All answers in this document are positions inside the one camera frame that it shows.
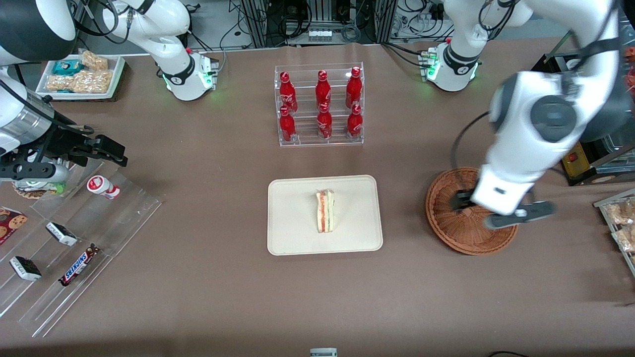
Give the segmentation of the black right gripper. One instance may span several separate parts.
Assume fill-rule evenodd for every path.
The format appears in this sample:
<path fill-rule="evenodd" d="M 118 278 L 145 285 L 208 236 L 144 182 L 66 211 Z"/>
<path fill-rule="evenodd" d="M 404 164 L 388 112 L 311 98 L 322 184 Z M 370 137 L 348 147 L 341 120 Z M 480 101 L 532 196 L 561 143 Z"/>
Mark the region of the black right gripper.
<path fill-rule="evenodd" d="M 97 135 L 97 149 L 90 143 L 92 139 L 81 133 L 62 129 L 57 126 L 49 128 L 45 135 L 36 140 L 38 153 L 36 163 L 69 161 L 85 167 L 88 159 L 111 161 L 120 167 L 127 167 L 128 158 L 125 147 L 105 135 Z"/>

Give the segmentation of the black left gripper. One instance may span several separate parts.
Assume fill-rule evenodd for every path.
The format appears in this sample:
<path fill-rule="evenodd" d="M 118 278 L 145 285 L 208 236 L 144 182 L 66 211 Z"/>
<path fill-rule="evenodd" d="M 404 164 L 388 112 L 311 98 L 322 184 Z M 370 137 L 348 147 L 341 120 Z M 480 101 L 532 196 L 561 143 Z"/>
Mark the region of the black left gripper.
<path fill-rule="evenodd" d="M 472 201 L 471 197 L 474 190 L 459 190 L 456 192 L 456 197 L 450 199 L 450 207 L 454 212 L 462 212 L 463 210 L 476 206 L 477 204 Z"/>

